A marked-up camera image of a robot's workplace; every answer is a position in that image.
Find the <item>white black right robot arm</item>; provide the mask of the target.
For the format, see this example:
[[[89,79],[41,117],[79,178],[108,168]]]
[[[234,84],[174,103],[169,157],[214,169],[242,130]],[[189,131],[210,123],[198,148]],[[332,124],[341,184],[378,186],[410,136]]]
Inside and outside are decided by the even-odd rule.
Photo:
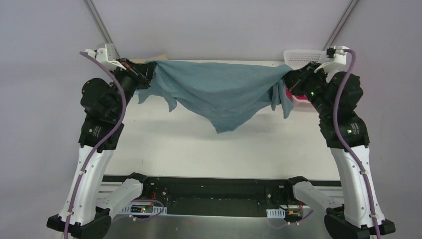
[[[349,71],[327,73],[318,63],[289,71],[283,81],[289,93],[305,96],[319,117],[319,128],[335,160],[343,191],[339,202],[302,176],[290,178],[283,199],[309,206],[323,217],[333,239],[368,239],[392,234],[395,224],[386,219],[376,198],[369,164],[367,126],[355,108],[363,96],[359,76]]]

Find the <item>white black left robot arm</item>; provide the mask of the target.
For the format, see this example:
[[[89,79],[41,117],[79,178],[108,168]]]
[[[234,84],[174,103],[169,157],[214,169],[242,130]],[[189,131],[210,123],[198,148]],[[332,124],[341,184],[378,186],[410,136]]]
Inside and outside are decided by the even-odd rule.
[[[147,201],[152,188],[136,175],[104,198],[99,197],[106,167],[123,131],[126,107],[137,90],[150,87],[156,63],[121,61],[122,68],[106,70],[112,82],[88,80],[82,87],[85,120],[79,137],[77,169],[66,203],[50,216],[47,227],[65,239],[102,239],[113,219],[134,199]]]

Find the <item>grey-blue t shirt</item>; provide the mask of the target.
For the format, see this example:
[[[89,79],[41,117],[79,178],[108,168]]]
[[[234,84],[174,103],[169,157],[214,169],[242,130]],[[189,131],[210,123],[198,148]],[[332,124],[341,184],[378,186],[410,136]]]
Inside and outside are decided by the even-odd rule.
[[[208,119],[217,133],[234,131],[267,106],[280,105],[283,117],[289,117],[294,104],[282,80],[289,71],[287,65],[157,60],[151,85],[139,90],[138,102],[163,97],[170,112],[181,104]]]

